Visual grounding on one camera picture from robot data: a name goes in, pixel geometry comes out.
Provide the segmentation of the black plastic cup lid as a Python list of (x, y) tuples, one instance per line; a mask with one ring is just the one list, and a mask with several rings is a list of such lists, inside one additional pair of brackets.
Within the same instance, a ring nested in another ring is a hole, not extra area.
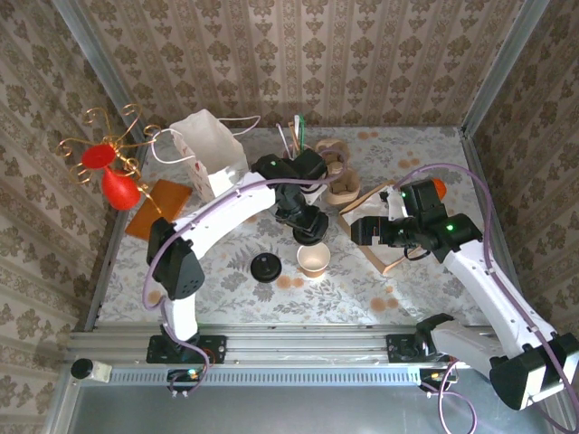
[(282, 272), (280, 258), (273, 253), (264, 252), (255, 256), (250, 265), (252, 277), (260, 283), (275, 281)]

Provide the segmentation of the white paper gift bag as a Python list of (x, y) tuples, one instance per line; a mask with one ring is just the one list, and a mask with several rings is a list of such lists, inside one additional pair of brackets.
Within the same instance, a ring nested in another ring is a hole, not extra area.
[[(246, 118), (250, 127), (233, 133), (225, 123), (227, 118), (217, 118), (202, 109), (170, 127), (154, 127), (150, 150), (158, 163), (180, 165), (186, 169), (199, 196), (206, 203), (225, 193), (249, 171), (247, 157), (238, 136), (251, 131), (260, 122), (259, 115)], [(167, 160), (157, 153), (156, 145), (164, 134), (170, 134), (180, 155)]]

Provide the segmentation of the wooden tray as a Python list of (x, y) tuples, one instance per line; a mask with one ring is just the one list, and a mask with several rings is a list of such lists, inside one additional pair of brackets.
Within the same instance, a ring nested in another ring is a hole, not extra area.
[[(393, 180), (377, 186), (364, 196), (359, 197), (339, 212), (337, 222), (350, 238), (350, 225), (359, 218), (366, 216), (388, 217), (385, 203), (379, 193), (387, 185), (394, 185)], [(386, 245), (358, 246), (365, 257), (372, 263), (381, 275), (386, 275), (393, 267), (406, 260), (403, 248), (390, 248)]]

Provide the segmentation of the white printed stick packet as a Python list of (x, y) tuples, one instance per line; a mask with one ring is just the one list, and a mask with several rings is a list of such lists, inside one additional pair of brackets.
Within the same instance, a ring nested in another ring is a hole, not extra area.
[(282, 141), (282, 144), (283, 144), (284, 149), (285, 149), (285, 154), (287, 155), (287, 157), (292, 157), (292, 153), (291, 153), (291, 151), (290, 151), (290, 146), (289, 146), (289, 144), (288, 144), (287, 138), (286, 138), (286, 136), (285, 136), (285, 133), (284, 133), (284, 131), (283, 131), (283, 128), (282, 128), (281, 124), (280, 124), (280, 123), (276, 123), (276, 128), (277, 128), (277, 130), (278, 130), (278, 132), (279, 132), (279, 134), (280, 134), (281, 141)]

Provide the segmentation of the floral tablecloth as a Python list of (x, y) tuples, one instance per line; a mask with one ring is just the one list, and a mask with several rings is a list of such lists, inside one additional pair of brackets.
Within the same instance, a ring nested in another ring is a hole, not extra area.
[[(472, 181), (451, 170), (452, 165), (468, 167), (461, 134), (458, 127), (311, 127), (306, 142), (344, 141), (363, 193), (432, 165), (432, 175), (447, 186), (448, 213), (465, 213), (482, 224)], [(487, 323), (471, 295), (436, 259), (403, 261), (381, 275), (336, 222), (330, 223), (324, 241), (329, 265), (322, 276), (308, 278), (298, 264), (290, 228), (277, 223), (271, 211), (250, 217), (204, 256), (197, 320), (214, 325), (412, 325), (447, 313), (468, 326)], [(264, 252), (282, 264), (280, 276), (267, 284), (250, 272), (253, 258)]]

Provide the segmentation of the orange wooden board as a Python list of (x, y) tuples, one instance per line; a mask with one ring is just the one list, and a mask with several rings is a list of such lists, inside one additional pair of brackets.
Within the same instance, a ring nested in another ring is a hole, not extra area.
[(164, 179), (158, 180), (149, 197), (138, 207), (125, 229), (127, 235), (147, 241), (152, 224), (159, 218), (173, 222), (183, 211), (193, 189)]

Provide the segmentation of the small controller board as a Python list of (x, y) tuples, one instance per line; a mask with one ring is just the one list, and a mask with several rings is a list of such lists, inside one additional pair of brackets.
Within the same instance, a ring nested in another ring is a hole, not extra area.
[(204, 378), (204, 371), (195, 368), (169, 370), (166, 376), (167, 389), (173, 395), (188, 394)]
[(420, 368), (420, 385), (419, 387), (425, 392), (435, 392), (441, 388), (442, 377), (445, 369)]

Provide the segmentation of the red vase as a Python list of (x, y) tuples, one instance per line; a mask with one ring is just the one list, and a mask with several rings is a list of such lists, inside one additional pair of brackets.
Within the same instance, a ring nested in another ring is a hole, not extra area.
[(115, 210), (127, 211), (138, 204), (141, 195), (136, 181), (138, 167), (113, 145), (90, 147), (83, 153), (81, 163), (86, 169), (102, 172), (101, 190)]

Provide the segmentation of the black knob with white block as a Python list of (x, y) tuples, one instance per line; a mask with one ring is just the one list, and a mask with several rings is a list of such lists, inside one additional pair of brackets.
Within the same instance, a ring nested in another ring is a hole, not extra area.
[(77, 380), (108, 383), (112, 374), (112, 366), (88, 358), (77, 359), (71, 365), (71, 376)]

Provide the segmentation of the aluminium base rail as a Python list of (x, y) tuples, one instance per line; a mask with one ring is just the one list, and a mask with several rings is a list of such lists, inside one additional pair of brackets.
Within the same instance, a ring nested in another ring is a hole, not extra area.
[[(201, 335), (226, 337), (225, 367), (372, 367), (388, 364), (386, 337), (413, 325), (202, 325)], [(144, 366), (153, 323), (105, 323), (71, 335), (64, 360), (90, 358)]]

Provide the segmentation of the aluminium frame post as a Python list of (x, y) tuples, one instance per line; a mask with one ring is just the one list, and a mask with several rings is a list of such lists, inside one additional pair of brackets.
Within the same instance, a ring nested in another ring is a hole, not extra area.
[(465, 136), (471, 137), (478, 129), (492, 103), (498, 97), (501, 87), (547, 9), (549, 2), (550, 0), (525, 0), (521, 5), (493, 65), (462, 123), (461, 131)]
[(141, 143), (141, 146), (133, 147), (134, 157), (141, 169), (148, 151), (148, 145), (144, 145), (147, 141), (143, 132), (146, 126), (144, 109), (129, 96), (128, 87), (121, 82), (112, 58), (105, 53), (104, 43), (96, 34), (81, 3), (78, 0), (52, 0), (52, 3), (114, 105), (113, 112), (122, 118), (126, 126), (125, 135), (131, 135), (135, 142)]

